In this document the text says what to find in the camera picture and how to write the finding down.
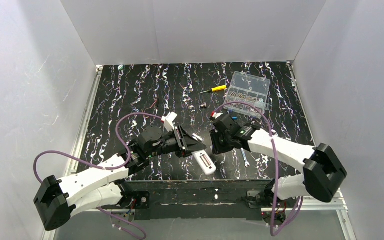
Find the white remote control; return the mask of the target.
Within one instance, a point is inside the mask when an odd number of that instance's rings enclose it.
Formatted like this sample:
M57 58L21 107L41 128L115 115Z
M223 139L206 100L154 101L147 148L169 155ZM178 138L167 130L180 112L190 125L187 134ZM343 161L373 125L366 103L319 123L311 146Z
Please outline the white remote control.
M217 168L205 150L194 151L192 156L205 175L208 176L215 173Z

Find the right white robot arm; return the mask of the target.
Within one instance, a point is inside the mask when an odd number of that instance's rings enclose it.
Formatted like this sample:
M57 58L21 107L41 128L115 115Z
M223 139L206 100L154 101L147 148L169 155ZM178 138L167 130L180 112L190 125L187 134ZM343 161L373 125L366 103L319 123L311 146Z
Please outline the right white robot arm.
M260 193L262 201L313 197L329 203L348 175L334 150L327 144L303 145L270 136L258 125L247 123L241 126L223 113L214 113L211 120L214 129L210 131L210 137L214 154L244 149L283 162L299 172L298 175L272 180Z

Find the clear plastic screw box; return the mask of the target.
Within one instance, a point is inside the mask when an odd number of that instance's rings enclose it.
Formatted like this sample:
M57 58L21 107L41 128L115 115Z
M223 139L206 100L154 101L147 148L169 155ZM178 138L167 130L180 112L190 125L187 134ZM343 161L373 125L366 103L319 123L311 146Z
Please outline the clear plastic screw box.
M267 78L236 71L227 89L227 105L223 108L229 112L261 118L260 113L268 109L270 84Z

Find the silver battery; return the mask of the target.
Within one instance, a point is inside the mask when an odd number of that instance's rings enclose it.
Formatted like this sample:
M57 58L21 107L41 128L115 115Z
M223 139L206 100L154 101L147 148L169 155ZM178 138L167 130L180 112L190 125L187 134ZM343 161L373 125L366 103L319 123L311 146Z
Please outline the silver battery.
M196 133L193 133L192 136L193 136L194 139L196 139L199 142L203 142L204 141L204 139L202 137L200 137L199 135L197 135Z

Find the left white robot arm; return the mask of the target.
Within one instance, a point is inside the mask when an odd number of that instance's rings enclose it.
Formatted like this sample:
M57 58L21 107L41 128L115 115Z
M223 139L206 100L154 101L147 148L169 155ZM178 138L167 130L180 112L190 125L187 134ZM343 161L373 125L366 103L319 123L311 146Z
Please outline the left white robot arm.
M131 159L121 151L80 173L57 179L51 175L43 179L33 199L46 231L66 224L75 215L102 206L118 205L132 194L119 181L143 170L150 159L174 153L179 158L193 156L206 175L216 167L206 152L206 145L196 134L188 134L181 126L163 133L159 127L149 126L129 145Z

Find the silver wrench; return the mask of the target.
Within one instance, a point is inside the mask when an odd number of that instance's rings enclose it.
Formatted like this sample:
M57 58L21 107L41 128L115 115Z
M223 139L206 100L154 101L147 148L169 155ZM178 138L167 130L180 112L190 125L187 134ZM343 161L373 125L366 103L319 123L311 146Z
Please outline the silver wrench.
M250 166L250 163L249 163L249 161L247 159L246 152L245 152L245 150L243 148L241 148L240 151L241 151L241 154L242 154L242 157L243 157L243 160L244 160L244 166L246 168L248 168Z

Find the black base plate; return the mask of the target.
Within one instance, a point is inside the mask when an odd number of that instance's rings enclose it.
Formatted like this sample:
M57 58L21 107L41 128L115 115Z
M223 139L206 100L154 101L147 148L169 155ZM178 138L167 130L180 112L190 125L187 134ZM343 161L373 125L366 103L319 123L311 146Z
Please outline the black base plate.
M271 211L262 193L268 179L118 181L127 195L105 210L134 211L138 221L157 219L245 219L261 221Z

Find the yellow handled screwdriver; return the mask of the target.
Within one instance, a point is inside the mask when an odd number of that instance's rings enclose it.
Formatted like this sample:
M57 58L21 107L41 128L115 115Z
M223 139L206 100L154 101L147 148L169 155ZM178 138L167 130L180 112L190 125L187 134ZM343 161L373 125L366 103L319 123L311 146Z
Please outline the yellow handled screwdriver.
M216 87L210 88L209 90L202 91L200 94L213 93L213 92L223 91L223 90L226 90L226 89L227 89L226 85L220 85L220 86L216 86Z

